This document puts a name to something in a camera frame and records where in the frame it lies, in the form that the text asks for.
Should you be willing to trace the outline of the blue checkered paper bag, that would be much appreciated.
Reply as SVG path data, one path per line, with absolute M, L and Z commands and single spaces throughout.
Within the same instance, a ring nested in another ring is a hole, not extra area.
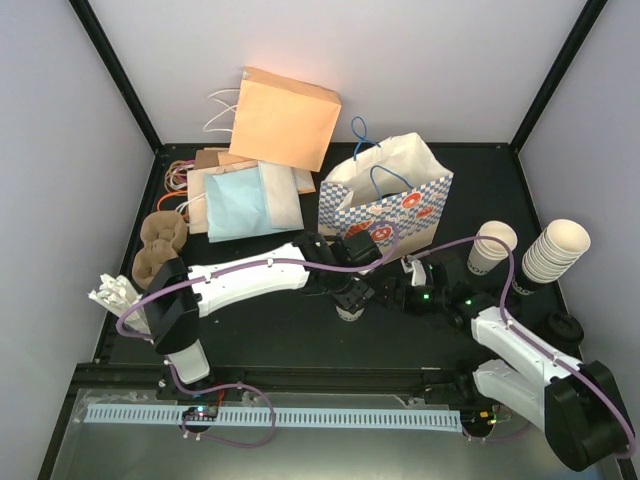
M 320 185 L 318 231 L 343 238 L 368 231 L 382 253 L 397 241 L 393 260 L 431 245 L 454 173 L 416 133 L 372 140 L 359 116 L 351 129 L 352 157 Z M 382 191 L 401 193 L 379 199 Z

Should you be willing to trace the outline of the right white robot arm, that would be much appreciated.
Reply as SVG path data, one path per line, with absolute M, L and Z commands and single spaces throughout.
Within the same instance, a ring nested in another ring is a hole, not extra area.
M 584 363 L 518 322 L 500 297 L 473 290 L 464 274 L 447 272 L 431 250 L 403 260 L 411 280 L 386 284 L 383 301 L 417 316 L 446 321 L 495 354 L 454 379 L 457 396 L 476 403 L 491 398 L 537 427 L 556 457 L 582 471 L 614 455 L 632 457 L 638 443 L 613 373 Z

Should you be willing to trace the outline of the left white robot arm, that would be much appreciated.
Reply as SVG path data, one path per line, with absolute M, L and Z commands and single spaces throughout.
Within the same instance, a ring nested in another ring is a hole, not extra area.
M 207 397 L 215 376 L 200 341 L 202 318 L 229 305 L 283 290 L 328 294 L 345 321 L 358 319 L 374 291 L 363 275 L 386 263 L 395 246 L 381 251 L 378 231 L 400 240 L 391 221 L 376 221 L 348 237 L 304 232 L 270 252 L 216 265 L 166 261 L 142 298 L 119 315 L 117 332 L 151 342 L 168 361 L 181 389 Z

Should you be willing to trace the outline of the short stack paper cups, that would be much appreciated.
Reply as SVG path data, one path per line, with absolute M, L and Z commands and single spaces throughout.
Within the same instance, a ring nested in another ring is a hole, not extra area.
M 473 247 L 470 250 L 467 267 L 471 273 L 478 276 L 486 275 L 501 261 L 508 257 L 508 251 L 513 251 L 518 243 L 518 236 L 511 226 L 501 221 L 488 221 L 477 232 Z

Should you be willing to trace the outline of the white paper bag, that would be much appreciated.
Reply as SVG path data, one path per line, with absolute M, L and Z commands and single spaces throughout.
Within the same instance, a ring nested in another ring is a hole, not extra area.
M 258 167 L 270 228 L 302 230 L 304 223 L 292 169 L 268 162 L 260 162 Z

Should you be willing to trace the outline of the black cup lids stack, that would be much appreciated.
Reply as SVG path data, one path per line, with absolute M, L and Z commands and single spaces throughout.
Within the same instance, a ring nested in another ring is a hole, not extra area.
M 568 345 L 580 345 L 584 340 L 582 325 L 568 313 L 550 313 L 545 319 L 545 326 L 556 341 Z

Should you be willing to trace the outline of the tall stack paper cups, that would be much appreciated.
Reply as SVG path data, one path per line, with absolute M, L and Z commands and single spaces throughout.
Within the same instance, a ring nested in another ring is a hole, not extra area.
M 552 221 L 524 253 L 512 289 L 522 296 L 532 295 L 556 282 L 590 247 L 590 235 L 582 225 L 568 219 Z

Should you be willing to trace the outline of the light blue paper bag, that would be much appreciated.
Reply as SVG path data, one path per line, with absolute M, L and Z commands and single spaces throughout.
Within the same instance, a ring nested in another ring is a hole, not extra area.
M 272 234 L 257 167 L 205 176 L 210 243 Z

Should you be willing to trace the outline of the beige kraft paper bag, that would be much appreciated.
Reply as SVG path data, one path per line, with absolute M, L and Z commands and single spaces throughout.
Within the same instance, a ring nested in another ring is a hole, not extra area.
M 230 165 L 191 170 L 187 173 L 188 227 L 191 235 L 206 233 L 208 230 L 205 177 L 255 168 L 257 161 L 246 161 Z

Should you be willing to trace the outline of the orange paper bag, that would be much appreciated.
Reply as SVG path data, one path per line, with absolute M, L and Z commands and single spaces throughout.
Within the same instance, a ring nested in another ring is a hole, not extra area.
M 247 66 L 232 155 L 318 172 L 341 111 L 336 92 Z

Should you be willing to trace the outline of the brown pulp cup carrier stack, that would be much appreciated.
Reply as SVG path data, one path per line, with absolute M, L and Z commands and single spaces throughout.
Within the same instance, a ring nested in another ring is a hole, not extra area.
M 143 248 L 136 254 L 132 277 L 147 289 L 162 265 L 177 258 L 186 244 L 188 226 L 176 211 L 158 211 L 148 215 L 140 229 Z

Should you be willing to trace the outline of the brown flat paper bag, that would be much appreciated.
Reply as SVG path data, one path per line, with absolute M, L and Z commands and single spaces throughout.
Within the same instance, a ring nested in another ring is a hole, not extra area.
M 196 152 L 194 169 L 213 168 L 234 163 L 229 151 L 224 148 L 204 148 Z

